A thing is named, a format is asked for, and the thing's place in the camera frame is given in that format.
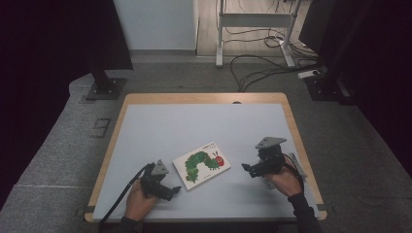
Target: book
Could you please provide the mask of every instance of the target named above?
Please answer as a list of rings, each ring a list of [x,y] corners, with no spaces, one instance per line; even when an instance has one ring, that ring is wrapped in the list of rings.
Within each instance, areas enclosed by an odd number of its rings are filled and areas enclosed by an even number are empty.
[[[215,143],[206,144],[173,160],[188,190],[230,168],[230,163]]]

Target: black curtain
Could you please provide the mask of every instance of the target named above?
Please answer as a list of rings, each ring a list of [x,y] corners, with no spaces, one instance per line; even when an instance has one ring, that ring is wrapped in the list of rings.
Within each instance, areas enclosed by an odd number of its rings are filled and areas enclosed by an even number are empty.
[[[0,3],[0,207],[85,74],[132,69],[112,0]]]

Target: gray carpet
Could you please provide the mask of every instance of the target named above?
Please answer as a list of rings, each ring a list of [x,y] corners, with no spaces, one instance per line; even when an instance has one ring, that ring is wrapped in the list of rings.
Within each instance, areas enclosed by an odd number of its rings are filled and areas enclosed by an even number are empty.
[[[227,65],[134,65],[135,71],[108,72],[127,78],[118,101],[85,101],[90,75],[70,84],[64,111],[0,213],[0,232],[97,231],[83,214],[127,93],[237,90]],[[237,64],[235,72],[242,77],[268,67]],[[326,203],[325,232],[412,232],[412,180],[357,107],[313,102],[297,74],[267,78],[247,91],[288,96]],[[99,127],[107,123],[107,131]]]

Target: wrist strap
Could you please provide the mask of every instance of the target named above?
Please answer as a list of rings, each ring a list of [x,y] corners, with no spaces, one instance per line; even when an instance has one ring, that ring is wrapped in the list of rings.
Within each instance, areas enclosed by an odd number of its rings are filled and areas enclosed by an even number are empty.
[[[289,163],[285,162],[284,166],[294,173],[294,176],[299,181],[300,188],[302,189],[302,192],[305,192],[305,185],[303,184],[303,178],[302,178],[302,176],[300,176],[299,172],[294,167],[292,167]]]

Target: sleeve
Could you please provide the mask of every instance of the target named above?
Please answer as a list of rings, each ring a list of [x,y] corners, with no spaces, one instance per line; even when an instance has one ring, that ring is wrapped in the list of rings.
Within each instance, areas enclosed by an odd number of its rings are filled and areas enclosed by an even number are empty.
[[[118,233],[141,233],[142,224],[140,221],[136,221],[127,217],[121,218]]]
[[[323,233],[318,220],[315,218],[313,208],[309,206],[304,193],[298,193],[288,198],[292,203],[299,233]]]

